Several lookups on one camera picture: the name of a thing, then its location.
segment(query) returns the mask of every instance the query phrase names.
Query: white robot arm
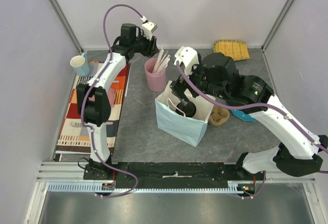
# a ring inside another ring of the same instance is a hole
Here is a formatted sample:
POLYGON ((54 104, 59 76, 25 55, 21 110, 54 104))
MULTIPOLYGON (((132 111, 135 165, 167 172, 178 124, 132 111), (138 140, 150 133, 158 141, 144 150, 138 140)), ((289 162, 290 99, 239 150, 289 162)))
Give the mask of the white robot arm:
POLYGON ((90 141, 94 139, 94 145, 91 145, 91 155, 89 163, 91 168, 105 171, 101 161, 110 164, 110 151, 107 145, 106 124, 110 117, 111 107, 108 101, 107 93, 119 72, 127 65, 134 53, 141 53, 144 56, 151 57, 158 52, 156 46, 156 37, 153 32, 157 25, 148 21, 145 17, 141 20, 141 28, 134 24, 122 24, 121 35, 115 40, 112 46, 112 57, 109 53, 106 61, 95 76, 87 84, 79 84, 77 90, 78 113, 81 115, 83 101, 87 91, 92 88, 86 101, 84 109, 84 121, 87 125, 90 141))
POLYGON ((239 75, 234 61, 222 53, 213 53, 203 60, 197 52, 182 46, 175 54, 176 61, 184 65, 184 74, 188 82, 192 82, 200 93, 195 92, 185 79, 179 77, 172 82, 171 89, 179 97, 182 104, 187 106, 189 100, 184 95, 189 89, 194 97, 209 94, 227 101, 220 105, 227 109, 236 109, 232 106, 248 105, 244 111, 265 125, 280 141, 281 144, 270 150, 258 153, 243 153, 237 162, 246 172, 255 174, 259 171, 278 171, 291 175, 303 176, 320 170, 322 159, 317 155, 320 149, 318 144, 327 148, 328 139, 325 135, 315 135, 306 129, 282 105, 277 95, 258 76, 239 75), (286 116, 274 109, 252 104, 267 104, 282 110, 286 116))

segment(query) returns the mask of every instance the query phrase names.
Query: gray floor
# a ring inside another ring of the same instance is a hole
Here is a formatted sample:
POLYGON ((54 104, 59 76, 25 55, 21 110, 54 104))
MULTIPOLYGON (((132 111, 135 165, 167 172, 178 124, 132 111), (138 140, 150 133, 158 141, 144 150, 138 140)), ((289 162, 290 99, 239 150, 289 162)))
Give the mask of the gray floor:
POLYGON ((135 193, 100 199, 91 193, 50 192, 45 206, 39 224, 314 223, 302 185, 265 184, 253 200, 202 193, 135 193))
MULTIPOLYGON (((202 57, 212 49, 199 50, 202 57)), ((89 60, 105 60, 107 51, 89 51, 89 60)), ((240 74, 257 75, 270 82, 260 49, 249 49, 251 59, 236 61, 240 74)), ((124 100, 118 127, 113 161, 225 161, 236 162, 243 152, 270 149, 279 140, 259 122, 243 122, 232 114, 221 127, 208 125, 207 131, 194 148, 157 128, 155 101, 160 94, 147 87, 144 64, 148 58, 137 54, 131 61, 128 95, 124 100)), ((172 63, 167 80, 179 76, 172 63)), ((79 155, 63 155, 61 160, 76 161, 79 155)))

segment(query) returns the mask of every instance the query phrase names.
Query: white rope handle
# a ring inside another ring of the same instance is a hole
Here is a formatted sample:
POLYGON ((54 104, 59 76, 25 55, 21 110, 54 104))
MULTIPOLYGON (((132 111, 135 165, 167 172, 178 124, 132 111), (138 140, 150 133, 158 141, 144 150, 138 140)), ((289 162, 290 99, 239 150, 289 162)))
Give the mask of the white rope handle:
POLYGON ((169 97, 166 99, 166 103, 168 104, 168 107, 170 107, 170 106, 169 106, 169 101, 171 102, 171 104, 173 105, 174 108, 176 108, 178 111, 180 111, 180 112, 183 114, 184 117, 186 116, 186 114, 185 114, 182 110, 180 110, 178 107, 176 107, 176 106, 173 104, 172 100, 171 100, 169 97))

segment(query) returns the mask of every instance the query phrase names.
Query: pink cup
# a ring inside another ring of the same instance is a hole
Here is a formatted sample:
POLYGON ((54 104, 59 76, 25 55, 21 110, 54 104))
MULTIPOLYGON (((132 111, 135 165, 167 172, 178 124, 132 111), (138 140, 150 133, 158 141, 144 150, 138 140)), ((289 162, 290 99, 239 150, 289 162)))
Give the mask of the pink cup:
POLYGON ((166 85, 166 69, 159 74, 153 74, 153 69, 156 63, 156 58, 151 58, 145 63, 145 72, 147 78, 147 84, 150 90, 159 92, 163 90, 166 85))

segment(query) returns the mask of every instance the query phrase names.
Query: patterned mat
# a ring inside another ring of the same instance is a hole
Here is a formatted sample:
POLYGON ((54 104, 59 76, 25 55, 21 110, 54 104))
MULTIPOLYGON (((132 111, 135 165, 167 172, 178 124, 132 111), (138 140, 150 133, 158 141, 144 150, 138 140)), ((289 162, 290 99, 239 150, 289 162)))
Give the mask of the patterned mat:
MULTIPOLYGON (((85 84, 89 81, 97 71, 102 67, 101 62, 89 62, 90 76, 76 76, 73 90, 70 96, 66 116, 63 120, 59 138, 57 140, 56 153, 81 154, 90 153, 90 139, 87 128, 82 127, 81 117, 77 113, 76 86, 79 83, 85 84)), ((121 113, 122 103, 125 96, 125 89, 128 82, 129 66, 127 65, 118 74, 111 88, 115 91, 115 102, 111 107, 111 115, 107 121, 107 144, 113 153, 118 122, 121 113)))

